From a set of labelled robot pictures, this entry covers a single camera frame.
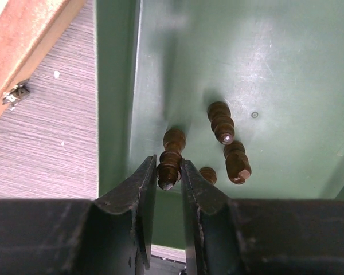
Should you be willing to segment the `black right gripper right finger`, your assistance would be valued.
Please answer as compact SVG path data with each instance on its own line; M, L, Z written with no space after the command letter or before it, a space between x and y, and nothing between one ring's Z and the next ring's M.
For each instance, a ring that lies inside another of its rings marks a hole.
M344 201L232 199L181 164L188 274L344 274Z

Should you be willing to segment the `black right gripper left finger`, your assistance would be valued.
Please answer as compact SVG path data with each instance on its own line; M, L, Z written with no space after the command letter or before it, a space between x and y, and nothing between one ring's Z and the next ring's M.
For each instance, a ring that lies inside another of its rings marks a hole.
M86 199L0 199L0 274L143 274L150 267L156 156Z

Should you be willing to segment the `dark chess piece tall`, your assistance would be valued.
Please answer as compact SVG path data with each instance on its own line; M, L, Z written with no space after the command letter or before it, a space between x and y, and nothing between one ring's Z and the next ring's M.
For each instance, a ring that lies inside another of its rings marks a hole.
M164 151L157 166L158 185L168 191L181 179L182 151L186 145L186 137L179 129L168 130L163 137Z

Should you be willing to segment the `green piece tray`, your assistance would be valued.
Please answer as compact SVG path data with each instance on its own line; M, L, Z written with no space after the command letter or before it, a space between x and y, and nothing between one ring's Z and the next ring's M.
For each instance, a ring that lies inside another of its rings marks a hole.
M232 198L344 201L344 1L97 1L99 194L163 152ZM227 103L252 175L227 175L208 107Z

